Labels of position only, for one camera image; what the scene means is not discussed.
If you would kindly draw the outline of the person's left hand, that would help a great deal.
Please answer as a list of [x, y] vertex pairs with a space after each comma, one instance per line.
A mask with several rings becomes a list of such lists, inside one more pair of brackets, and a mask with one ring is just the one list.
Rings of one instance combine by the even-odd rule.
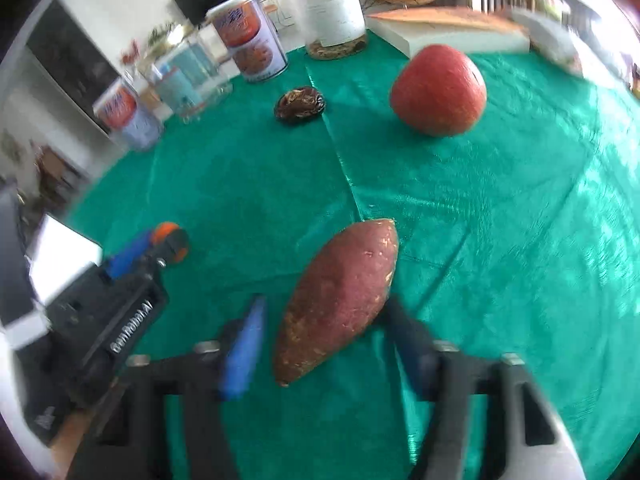
[[54, 461], [53, 478], [65, 479], [80, 442], [93, 420], [96, 410], [74, 411], [63, 422], [49, 446]]

